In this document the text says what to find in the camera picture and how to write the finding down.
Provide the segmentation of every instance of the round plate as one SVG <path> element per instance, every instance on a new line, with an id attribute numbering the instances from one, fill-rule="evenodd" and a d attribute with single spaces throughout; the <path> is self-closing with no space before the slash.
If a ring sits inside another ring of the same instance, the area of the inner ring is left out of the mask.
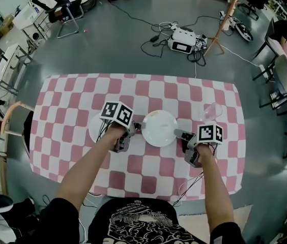
<path id="1" fill-rule="evenodd" d="M 178 128 L 178 123 L 167 111 L 156 110 L 145 116 L 142 126 L 142 135 L 147 143 L 163 147 L 171 144 L 176 138 L 174 129 Z"/>
<path id="2" fill-rule="evenodd" d="M 94 143 L 96 143 L 102 123 L 103 123 L 103 120 L 99 118 L 99 114 L 94 116 L 91 122 L 89 123 L 89 127 L 88 127 L 89 135 L 91 136 L 91 139 Z"/>

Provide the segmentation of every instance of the checkered tablecloth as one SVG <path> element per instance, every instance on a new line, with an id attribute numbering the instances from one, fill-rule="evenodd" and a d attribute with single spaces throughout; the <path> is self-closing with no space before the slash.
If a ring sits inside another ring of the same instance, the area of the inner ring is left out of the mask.
<path id="1" fill-rule="evenodd" d="M 202 124 L 198 121 L 199 113 L 211 103 L 221 104 L 223 114 L 216 121 L 224 128 L 224 143 L 218 146 L 217 164 L 229 193 L 241 188 L 245 127 L 236 87 L 230 83 L 172 76 L 72 74 L 46 78 L 32 123 L 32 170 L 61 182 L 94 145 L 88 127 L 106 100 L 122 101 L 131 107 L 135 121 L 142 121 L 154 110 L 166 110 L 177 119 L 179 129 L 194 133 L 197 125 Z M 127 152 L 108 153 L 91 192 L 177 200 L 179 186 L 201 173 L 184 161 L 180 143 L 175 140 L 166 147 L 153 147 L 141 134 L 136 134 L 131 137 Z M 204 197 L 201 179 L 183 200 Z"/>

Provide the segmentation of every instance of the wooden stand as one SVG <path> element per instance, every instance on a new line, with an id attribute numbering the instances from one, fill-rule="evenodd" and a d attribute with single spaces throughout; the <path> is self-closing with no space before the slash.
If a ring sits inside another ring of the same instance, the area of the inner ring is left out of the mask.
<path id="1" fill-rule="evenodd" d="M 224 17 L 224 19 L 223 19 L 223 22 L 222 22 L 221 25 L 220 25 L 220 27 L 219 27 L 219 29 L 218 29 L 218 32 L 216 33 L 215 37 L 208 38 L 208 39 L 212 40 L 212 42 L 211 42 L 211 45 L 210 45 L 210 46 L 208 47 L 208 49 L 206 50 L 204 56 L 206 56 L 206 54 L 207 54 L 207 52 L 209 51 L 209 49 L 210 49 L 215 43 L 219 46 L 220 50 L 221 50 L 222 53 L 224 54 L 224 50 L 223 50 L 223 48 L 220 46 L 220 44 L 219 44 L 219 42 L 218 42 L 218 36 L 220 35 L 220 32 L 222 31 L 222 29 L 223 29 L 225 23 L 227 22 L 227 19 L 228 19 L 230 13 L 232 12 L 232 9 L 233 9 L 235 3 L 236 3 L 236 0 L 232 0 L 231 5 L 229 6 L 229 9 L 228 9 L 228 11 L 227 11 L 227 13 L 226 13 L 226 15 L 225 15 L 225 17 Z"/>

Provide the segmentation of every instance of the floor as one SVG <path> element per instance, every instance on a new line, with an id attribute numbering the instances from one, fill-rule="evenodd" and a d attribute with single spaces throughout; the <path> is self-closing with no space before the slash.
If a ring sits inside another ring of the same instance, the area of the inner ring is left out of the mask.
<path id="1" fill-rule="evenodd" d="M 199 15 L 218 17 L 218 11 L 227 9 L 225 0 L 119 0 L 118 6 L 131 15 L 151 23 L 177 21 L 180 25 L 195 22 Z M 251 26 L 254 41 L 247 43 L 234 32 L 228 37 L 221 34 L 220 43 L 251 59 L 262 45 L 269 21 L 260 12 L 254 21 L 240 10 L 235 15 Z M 52 37 L 35 52 L 20 86 L 17 100 L 35 106 L 42 82 L 48 75 L 70 73 L 143 73 L 194 77 L 194 65 L 186 55 L 164 49 L 163 57 L 150 57 L 140 50 L 140 45 L 155 35 L 148 24 L 132 20 L 106 0 L 87 12 L 78 21 L 80 32 L 58 40 Z M 192 29 L 196 34 L 212 37 L 219 27 L 218 20 L 200 18 Z M 55 33 L 59 24 L 53 26 Z M 159 48 L 148 48 L 159 53 Z M 265 49 L 255 60 L 267 64 L 273 55 Z M 207 65 L 197 67 L 197 78 L 234 83 L 243 107 L 246 127 L 246 163 L 242 189 L 231 195 L 234 207 L 253 204 L 243 231 L 247 243 L 253 243 L 257 235 L 265 242 L 277 234 L 287 212 L 287 171 L 283 169 L 282 156 L 286 151 L 287 138 L 284 129 L 287 117 L 277 117 L 271 107 L 260 109 L 260 100 L 267 101 L 269 86 L 262 79 L 252 77 L 259 69 L 237 56 L 220 54 L 217 46 L 206 57 Z M 27 111 L 18 110 L 11 120 L 11 127 L 22 130 Z M 31 172 L 28 157 L 20 138 L 11 136 L 8 145 L 8 188 L 11 197 L 20 201 L 32 196 L 38 205 L 44 205 L 42 196 L 54 197 L 58 183 Z M 101 198 L 91 197 L 97 204 Z M 199 214 L 205 211 L 204 201 L 188 201 L 177 208 L 178 214 Z M 94 208 L 83 207 L 80 219 L 85 227 L 91 222 Z"/>

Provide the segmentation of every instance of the gray chair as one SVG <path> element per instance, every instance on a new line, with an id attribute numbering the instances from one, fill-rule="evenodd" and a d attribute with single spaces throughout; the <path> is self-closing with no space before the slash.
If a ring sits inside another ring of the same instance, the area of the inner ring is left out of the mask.
<path id="1" fill-rule="evenodd" d="M 274 19 L 271 19 L 270 23 L 269 23 L 269 26 L 268 26 L 268 29 L 267 29 L 267 33 L 265 35 L 265 42 L 263 43 L 263 45 L 260 47 L 260 49 L 256 52 L 255 56 L 253 58 L 256 58 L 260 52 L 266 47 L 266 45 L 268 45 L 268 47 L 273 51 L 273 53 L 276 55 L 273 60 L 271 62 L 274 62 L 275 59 L 278 57 L 278 54 L 277 52 L 271 47 L 271 45 L 269 44 L 268 42 L 268 39 L 271 35 L 274 34 L 275 32 L 275 27 L 274 27 Z"/>
<path id="2" fill-rule="evenodd" d="M 279 97 L 261 105 L 260 108 L 271 105 L 272 103 L 278 102 L 282 99 L 286 99 L 281 102 L 275 109 L 279 108 L 287 102 L 287 57 L 286 55 L 280 55 L 275 61 L 274 77 L 279 90 Z"/>

